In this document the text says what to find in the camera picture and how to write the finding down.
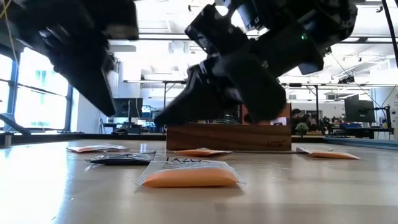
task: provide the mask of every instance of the ceiling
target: ceiling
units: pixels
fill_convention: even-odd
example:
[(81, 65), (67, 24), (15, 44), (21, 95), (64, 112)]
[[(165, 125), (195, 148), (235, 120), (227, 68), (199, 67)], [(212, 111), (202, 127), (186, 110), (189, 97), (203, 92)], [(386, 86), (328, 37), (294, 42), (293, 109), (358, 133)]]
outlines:
[[(395, 1), (387, 1), (394, 26), (398, 27), (398, 8)], [(205, 59), (206, 54), (193, 42), (186, 40), (187, 37), (182, 35), (184, 28), (196, 17), (203, 6), (213, 4), (213, 2), (214, 0), (136, 1), (141, 36), (166, 38), (138, 42), (114, 40), (111, 41), (111, 45), (118, 46), (120, 51), (139, 55), (142, 75), (146, 79), (179, 80), (185, 78), (187, 76), (186, 69)], [(352, 37), (389, 37), (384, 11), (377, 13), (380, 5), (380, 1), (365, 1), (358, 6), (358, 16)], [(218, 6), (218, 10), (220, 13), (225, 13), (226, 9), (223, 6)], [(238, 13), (233, 16), (233, 24), (244, 30)], [(248, 33), (248, 35), (257, 34), (257, 31)], [(175, 36), (179, 37), (178, 40), (172, 40)], [(346, 70), (355, 75), (358, 83), (371, 83), (375, 80), (374, 77), (371, 77), (371, 70), (380, 69), (380, 66), (396, 68), (394, 61), (391, 60), (394, 58), (391, 44), (345, 43), (336, 44), (331, 48), (333, 54), (325, 57), (323, 71), (303, 76), (295, 68), (280, 77), (281, 82), (337, 83), (339, 78), (346, 75), (344, 71)]]

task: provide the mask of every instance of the wooden table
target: wooden table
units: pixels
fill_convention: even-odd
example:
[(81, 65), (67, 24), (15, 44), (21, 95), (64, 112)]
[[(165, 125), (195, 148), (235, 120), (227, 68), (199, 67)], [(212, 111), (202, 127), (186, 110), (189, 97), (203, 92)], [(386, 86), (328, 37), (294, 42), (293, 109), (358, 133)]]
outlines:
[(248, 182), (227, 189), (147, 189), (145, 167), (91, 166), (65, 147), (112, 143), (163, 151), (164, 142), (54, 142), (0, 150), (0, 223), (398, 223), (398, 152), (326, 144), (359, 161), (300, 154), (224, 157)]

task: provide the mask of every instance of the table surface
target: table surface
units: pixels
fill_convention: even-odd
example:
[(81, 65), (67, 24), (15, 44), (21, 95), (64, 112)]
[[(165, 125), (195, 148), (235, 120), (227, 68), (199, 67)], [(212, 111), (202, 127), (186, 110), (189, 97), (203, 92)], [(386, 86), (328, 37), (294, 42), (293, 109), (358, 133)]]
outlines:
[(148, 189), (145, 167), (93, 166), (97, 155), (67, 146), (120, 144), (165, 150), (164, 142), (81, 140), (0, 149), (0, 223), (398, 223), (398, 151), (294, 144), (361, 160), (303, 154), (231, 154), (247, 185)]

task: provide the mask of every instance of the wooden stand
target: wooden stand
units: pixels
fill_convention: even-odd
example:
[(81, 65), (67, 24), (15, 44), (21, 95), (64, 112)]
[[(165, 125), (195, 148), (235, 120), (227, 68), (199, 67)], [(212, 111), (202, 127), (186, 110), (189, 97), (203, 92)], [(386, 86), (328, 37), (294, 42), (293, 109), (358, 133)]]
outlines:
[(187, 124), (167, 128), (167, 150), (292, 152), (290, 126)]

